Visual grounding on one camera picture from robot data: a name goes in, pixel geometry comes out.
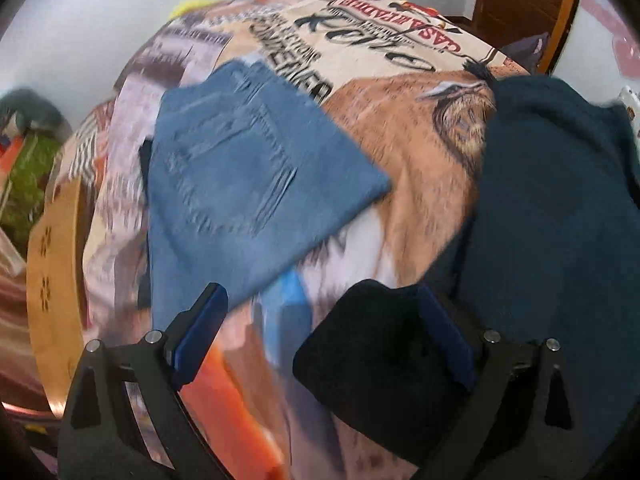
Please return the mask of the printed bed blanket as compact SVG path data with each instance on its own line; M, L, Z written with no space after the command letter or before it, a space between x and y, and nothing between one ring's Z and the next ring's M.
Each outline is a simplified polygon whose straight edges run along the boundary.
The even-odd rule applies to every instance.
M406 0L227 0L170 20L56 156L80 183L86 324L130 344L205 286L228 313L181 400L233 477L405 479L293 377L353 284L418 278L476 197L491 92L521 73Z

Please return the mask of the green storage bag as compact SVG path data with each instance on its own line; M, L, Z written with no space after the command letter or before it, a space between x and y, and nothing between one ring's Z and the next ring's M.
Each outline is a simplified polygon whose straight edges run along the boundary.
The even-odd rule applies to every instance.
M53 162L61 144L40 132L27 133L1 195L1 229L27 255L29 234L39 221Z

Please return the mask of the white suitcase with stickers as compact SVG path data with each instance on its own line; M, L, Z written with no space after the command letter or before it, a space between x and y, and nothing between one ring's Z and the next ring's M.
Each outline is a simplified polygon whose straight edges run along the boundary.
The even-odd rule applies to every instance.
M640 131L640 99L639 93L632 90L630 87L625 86L620 90L618 95L620 102L624 104L629 120L631 122L632 130L634 130L634 136L639 137Z

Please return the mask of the dark navy pants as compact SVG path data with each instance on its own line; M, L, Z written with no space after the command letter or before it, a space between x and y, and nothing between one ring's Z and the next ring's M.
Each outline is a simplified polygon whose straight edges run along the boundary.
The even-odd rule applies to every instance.
M470 218L420 282L345 292L296 352L294 376L418 472L469 400L420 315L425 285L510 341L555 339L584 432L584 479L637 478L639 157L627 111L550 77L491 89Z

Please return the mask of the yellow foam bed rail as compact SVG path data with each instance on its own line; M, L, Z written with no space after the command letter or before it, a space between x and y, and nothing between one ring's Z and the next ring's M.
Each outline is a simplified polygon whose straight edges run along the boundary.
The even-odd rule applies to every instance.
M206 6L212 6L215 3L217 3L217 0L181 0L172 8L169 19L173 20L181 15L206 8Z

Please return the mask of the wooden door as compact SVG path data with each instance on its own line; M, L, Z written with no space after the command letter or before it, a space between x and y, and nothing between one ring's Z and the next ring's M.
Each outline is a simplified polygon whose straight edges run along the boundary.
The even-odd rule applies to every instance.
M550 73L564 47L579 0L475 0L472 31L494 47L546 32L549 41L537 66Z

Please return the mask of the grey cloth on floor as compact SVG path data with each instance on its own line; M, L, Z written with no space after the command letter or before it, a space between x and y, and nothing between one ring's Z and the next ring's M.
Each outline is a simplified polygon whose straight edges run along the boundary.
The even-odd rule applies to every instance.
M535 73L549 42L548 32L516 40L501 47L501 52L529 73Z

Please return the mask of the folded blue jeans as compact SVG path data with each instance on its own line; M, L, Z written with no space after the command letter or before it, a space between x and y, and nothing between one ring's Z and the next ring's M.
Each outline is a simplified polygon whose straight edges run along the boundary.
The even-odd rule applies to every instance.
M261 62L169 91L148 173L154 327L210 283L242 304L389 190L316 102Z

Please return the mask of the grey plush toy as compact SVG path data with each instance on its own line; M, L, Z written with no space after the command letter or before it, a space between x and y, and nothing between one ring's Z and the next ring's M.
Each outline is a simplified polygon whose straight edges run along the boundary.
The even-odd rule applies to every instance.
M48 100L29 88L17 88L1 97L1 130L14 127L54 131L63 122L61 112Z

